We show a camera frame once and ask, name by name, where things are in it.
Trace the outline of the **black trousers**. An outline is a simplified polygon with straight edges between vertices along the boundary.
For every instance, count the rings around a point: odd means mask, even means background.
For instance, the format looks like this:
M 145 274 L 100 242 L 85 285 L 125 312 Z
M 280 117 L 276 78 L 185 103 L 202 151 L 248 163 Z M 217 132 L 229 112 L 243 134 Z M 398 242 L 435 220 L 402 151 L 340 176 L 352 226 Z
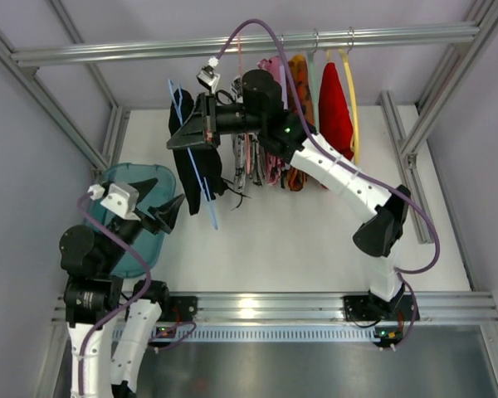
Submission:
M 173 96 L 176 103 L 170 106 L 168 120 L 168 130 L 171 136 L 181 127 L 178 114 L 186 120 L 194 106 L 193 98 L 186 90 L 176 90 Z M 222 177 L 222 162 L 216 149 L 192 150 L 192 156 L 189 156 L 187 149 L 173 150 L 173 158 L 188 202 L 190 216 L 199 213 L 203 200 L 201 187 L 208 188 L 207 192 L 212 200 L 222 196 L 225 191 L 237 194 L 241 198 L 237 207 L 242 204 L 244 198 L 248 198 L 243 193 L 235 192 L 234 183 Z

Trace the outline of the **blue hanger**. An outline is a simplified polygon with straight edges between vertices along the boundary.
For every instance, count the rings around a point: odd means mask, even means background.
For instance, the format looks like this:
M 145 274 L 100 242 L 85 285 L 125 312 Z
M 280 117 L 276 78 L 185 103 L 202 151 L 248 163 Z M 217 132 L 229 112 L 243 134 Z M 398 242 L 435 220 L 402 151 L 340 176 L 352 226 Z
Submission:
M 174 107 L 175 114 L 177 115 L 179 121 L 179 126 L 182 127 L 183 123 L 185 122 L 185 118 L 183 117 L 183 111 L 182 111 L 182 105 L 183 105 L 182 86 L 180 84 L 178 84 L 178 86 L 175 86 L 174 82 L 171 79 L 168 79 L 168 89 L 170 92 L 171 101 Z M 207 203 L 207 211 L 211 220 L 212 228 L 217 231 L 218 230 L 217 216 L 214 209 L 214 205 L 212 203 L 208 181 L 206 178 L 203 178 L 202 175 L 200 174 L 192 150 L 190 148 L 187 148 L 186 150 L 189 161 L 192 164 L 196 180 L 198 181 L 200 191 L 203 194 L 203 198 Z

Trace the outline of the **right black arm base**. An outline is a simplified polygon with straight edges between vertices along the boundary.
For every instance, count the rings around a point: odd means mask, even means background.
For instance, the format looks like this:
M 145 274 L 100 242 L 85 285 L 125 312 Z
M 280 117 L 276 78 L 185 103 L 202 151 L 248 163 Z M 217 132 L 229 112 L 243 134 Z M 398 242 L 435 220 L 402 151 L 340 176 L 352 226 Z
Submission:
M 409 322 L 417 309 L 410 294 L 390 302 L 369 294 L 349 294 L 344 296 L 343 303 L 345 319 L 352 323 Z

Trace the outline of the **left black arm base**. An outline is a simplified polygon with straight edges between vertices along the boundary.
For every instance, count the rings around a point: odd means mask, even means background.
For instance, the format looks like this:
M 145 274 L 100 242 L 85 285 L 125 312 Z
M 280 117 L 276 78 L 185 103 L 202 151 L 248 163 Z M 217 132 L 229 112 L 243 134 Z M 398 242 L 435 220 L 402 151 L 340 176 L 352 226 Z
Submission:
M 159 322 L 183 323 L 192 321 L 198 312 L 198 297 L 183 295 L 170 297 L 161 302 Z

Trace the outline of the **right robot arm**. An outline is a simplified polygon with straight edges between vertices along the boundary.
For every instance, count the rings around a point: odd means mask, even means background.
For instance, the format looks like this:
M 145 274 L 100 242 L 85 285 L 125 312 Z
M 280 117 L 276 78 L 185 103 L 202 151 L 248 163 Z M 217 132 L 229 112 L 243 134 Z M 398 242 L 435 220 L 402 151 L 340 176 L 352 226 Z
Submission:
M 281 96 L 271 73 L 249 70 L 241 78 L 240 97 L 230 104 L 220 103 L 213 94 L 199 94 L 167 148 L 175 153 L 215 153 L 223 135 L 255 133 L 267 152 L 341 197 L 361 221 L 352 241 L 362 254 L 369 282 L 368 292 L 354 299 L 348 319 L 387 319 L 398 311 L 407 291 L 393 248 L 403 235 L 410 192 L 404 185 L 386 187 L 364 175 L 335 152 L 302 113 L 285 109 Z

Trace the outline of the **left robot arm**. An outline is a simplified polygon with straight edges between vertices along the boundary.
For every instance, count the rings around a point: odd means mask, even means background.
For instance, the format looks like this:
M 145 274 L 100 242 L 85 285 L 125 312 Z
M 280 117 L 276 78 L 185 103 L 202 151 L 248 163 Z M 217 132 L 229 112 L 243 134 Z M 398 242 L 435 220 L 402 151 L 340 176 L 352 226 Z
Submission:
M 155 188 L 141 182 L 104 182 L 77 201 L 88 221 L 61 237 L 61 268 L 68 274 L 63 301 L 71 340 L 72 397 L 134 397 L 139 369 L 156 322 L 172 319 L 168 286 L 154 281 L 133 248 L 143 231 L 169 234 L 185 196 L 141 211 Z

